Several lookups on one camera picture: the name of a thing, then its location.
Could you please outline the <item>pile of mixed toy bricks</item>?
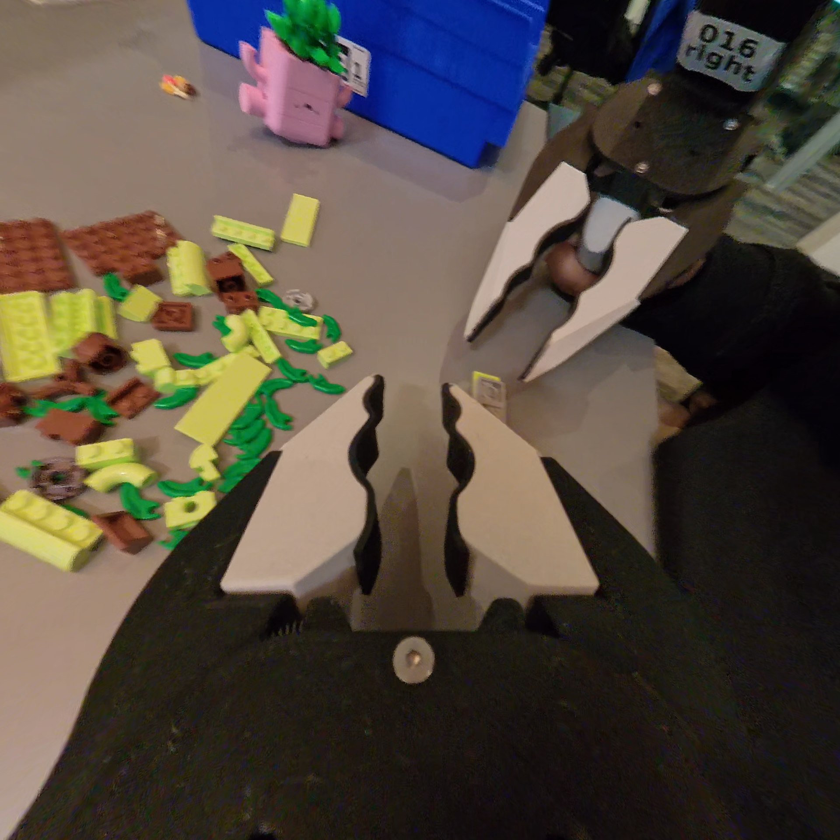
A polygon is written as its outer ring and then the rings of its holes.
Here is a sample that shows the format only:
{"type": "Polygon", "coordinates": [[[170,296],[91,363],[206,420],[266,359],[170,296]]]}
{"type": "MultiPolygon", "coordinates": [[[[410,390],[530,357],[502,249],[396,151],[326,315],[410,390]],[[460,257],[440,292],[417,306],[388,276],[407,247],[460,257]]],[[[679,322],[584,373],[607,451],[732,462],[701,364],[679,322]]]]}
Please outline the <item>pile of mixed toy bricks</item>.
{"type": "Polygon", "coordinates": [[[216,256],[154,211],[2,222],[2,429],[71,448],[16,468],[2,546],[76,572],[105,543],[143,551],[163,519],[173,550],[293,430],[280,392],[343,394],[287,357],[319,363],[343,336],[306,292],[270,288],[254,251],[275,232],[216,215],[211,234],[216,256]]]}

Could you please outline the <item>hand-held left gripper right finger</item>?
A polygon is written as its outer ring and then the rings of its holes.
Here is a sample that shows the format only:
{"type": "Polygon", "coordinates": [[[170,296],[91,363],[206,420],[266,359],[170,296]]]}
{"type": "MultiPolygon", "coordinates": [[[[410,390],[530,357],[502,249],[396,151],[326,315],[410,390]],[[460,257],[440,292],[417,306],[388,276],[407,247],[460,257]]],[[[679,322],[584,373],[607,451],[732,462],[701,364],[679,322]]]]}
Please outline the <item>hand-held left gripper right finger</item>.
{"type": "Polygon", "coordinates": [[[441,390],[455,481],[444,567],[457,597],[482,611],[538,596],[592,596],[600,582],[539,451],[458,385],[441,390]]]}

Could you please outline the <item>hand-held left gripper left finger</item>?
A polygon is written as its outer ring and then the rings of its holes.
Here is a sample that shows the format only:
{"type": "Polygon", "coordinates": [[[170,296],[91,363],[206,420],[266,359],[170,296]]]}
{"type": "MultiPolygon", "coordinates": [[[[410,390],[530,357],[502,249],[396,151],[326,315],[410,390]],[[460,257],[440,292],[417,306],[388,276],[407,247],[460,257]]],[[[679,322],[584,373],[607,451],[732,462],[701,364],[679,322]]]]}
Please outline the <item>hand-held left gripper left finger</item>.
{"type": "Polygon", "coordinates": [[[298,603],[369,595],[382,535],[368,473],[379,456],[384,379],[365,377],[280,449],[221,587],[298,603]]]}

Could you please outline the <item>blue jacket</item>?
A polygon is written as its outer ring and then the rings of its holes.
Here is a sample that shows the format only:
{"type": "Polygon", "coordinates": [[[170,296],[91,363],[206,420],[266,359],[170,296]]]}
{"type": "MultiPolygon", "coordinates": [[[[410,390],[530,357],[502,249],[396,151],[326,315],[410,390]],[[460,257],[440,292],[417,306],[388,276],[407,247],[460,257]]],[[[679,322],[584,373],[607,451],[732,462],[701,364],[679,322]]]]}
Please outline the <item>blue jacket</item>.
{"type": "Polygon", "coordinates": [[[646,14],[642,37],[624,80],[633,82],[649,72],[665,74],[674,69],[680,40],[697,1],[656,1],[646,14]]]}

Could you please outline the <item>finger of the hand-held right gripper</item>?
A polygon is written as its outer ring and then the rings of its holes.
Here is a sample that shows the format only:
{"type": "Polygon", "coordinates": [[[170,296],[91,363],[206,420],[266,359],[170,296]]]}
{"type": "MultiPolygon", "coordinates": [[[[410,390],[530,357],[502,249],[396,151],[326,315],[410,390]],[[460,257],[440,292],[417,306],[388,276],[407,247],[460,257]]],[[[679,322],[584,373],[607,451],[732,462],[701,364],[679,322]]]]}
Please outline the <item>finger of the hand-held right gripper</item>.
{"type": "Polygon", "coordinates": [[[577,297],[570,316],[551,332],[520,381],[532,382],[552,371],[635,310],[687,234],[687,227],[664,217],[626,224],[616,236],[603,277],[577,297]]]}
{"type": "Polygon", "coordinates": [[[563,162],[505,223],[469,308],[466,341],[474,341],[496,317],[517,278],[530,275],[541,247],[575,223],[590,202],[586,174],[563,162]]]}

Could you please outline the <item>lime smooth tile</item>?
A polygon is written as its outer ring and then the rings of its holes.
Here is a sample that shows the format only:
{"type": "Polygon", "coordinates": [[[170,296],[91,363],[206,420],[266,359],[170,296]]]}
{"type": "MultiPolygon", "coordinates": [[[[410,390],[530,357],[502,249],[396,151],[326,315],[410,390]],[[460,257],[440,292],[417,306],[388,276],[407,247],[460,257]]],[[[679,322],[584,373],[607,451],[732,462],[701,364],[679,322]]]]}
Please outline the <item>lime smooth tile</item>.
{"type": "Polygon", "coordinates": [[[309,247],[319,218],[320,206],[318,198],[294,193],[280,231],[280,241],[283,244],[309,247]]]}

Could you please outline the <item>person's right hand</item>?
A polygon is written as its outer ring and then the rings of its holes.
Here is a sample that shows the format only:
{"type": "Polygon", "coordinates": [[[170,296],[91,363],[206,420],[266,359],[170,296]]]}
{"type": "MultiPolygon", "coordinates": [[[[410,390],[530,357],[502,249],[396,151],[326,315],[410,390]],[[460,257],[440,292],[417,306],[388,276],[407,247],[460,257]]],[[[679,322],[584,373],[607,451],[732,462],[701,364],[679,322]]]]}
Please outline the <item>person's right hand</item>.
{"type": "Polygon", "coordinates": [[[568,298],[579,297],[599,280],[596,273],[589,271],[578,260],[575,246],[570,242],[552,247],[545,256],[545,264],[553,285],[568,298]]]}

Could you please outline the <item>pink brick pot figure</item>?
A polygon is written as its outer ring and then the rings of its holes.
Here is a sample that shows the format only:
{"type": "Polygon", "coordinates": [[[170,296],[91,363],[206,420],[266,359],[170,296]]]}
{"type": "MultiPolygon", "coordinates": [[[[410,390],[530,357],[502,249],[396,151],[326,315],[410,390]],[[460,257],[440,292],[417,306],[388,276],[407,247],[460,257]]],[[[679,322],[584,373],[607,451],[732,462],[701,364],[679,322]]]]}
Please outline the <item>pink brick pot figure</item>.
{"type": "Polygon", "coordinates": [[[294,144],[325,148],[344,135],[341,111],[353,96],[343,78],[341,14],[332,2],[286,1],[265,10],[259,44],[240,41],[239,58],[253,84],[238,89],[241,111],[294,144]]]}

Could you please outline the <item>person's right forearm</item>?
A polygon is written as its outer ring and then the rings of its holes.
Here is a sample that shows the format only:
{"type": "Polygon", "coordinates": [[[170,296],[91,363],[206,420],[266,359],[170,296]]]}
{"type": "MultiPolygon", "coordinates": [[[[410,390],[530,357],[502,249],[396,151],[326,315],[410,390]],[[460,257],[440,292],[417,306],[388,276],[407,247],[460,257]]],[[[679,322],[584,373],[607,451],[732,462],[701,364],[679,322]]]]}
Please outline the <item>person's right forearm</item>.
{"type": "Polygon", "coordinates": [[[737,403],[838,344],[838,276],[795,249],[722,236],[697,273],[622,322],[720,402],[737,403]]]}

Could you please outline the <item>blue plastic bin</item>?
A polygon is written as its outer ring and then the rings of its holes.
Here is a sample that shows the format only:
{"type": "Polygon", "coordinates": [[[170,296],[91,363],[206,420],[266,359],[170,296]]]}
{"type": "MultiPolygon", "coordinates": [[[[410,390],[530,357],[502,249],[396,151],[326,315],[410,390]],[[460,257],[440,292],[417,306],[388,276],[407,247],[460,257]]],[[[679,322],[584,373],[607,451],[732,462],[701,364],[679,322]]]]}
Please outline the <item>blue plastic bin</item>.
{"type": "MultiPolygon", "coordinates": [[[[190,1],[196,35],[239,58],[265,10],[284,2],[190,1]]],[[[364,119],[476,168],[517,120],[547,2],[339,1],[347,106],[364,119]]]]}

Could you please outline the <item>black bag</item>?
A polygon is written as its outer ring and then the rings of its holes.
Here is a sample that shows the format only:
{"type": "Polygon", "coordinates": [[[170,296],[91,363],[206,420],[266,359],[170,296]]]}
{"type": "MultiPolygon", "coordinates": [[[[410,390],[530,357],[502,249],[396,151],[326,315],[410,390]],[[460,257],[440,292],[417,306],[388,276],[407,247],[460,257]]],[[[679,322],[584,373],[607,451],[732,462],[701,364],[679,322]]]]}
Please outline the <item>black bag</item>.
{"type": "Polygon", "coordinates": [[[550,56],[561,67],[613,85],[624,80],[635,54],[628,1],[552,1],[550,56]]]}

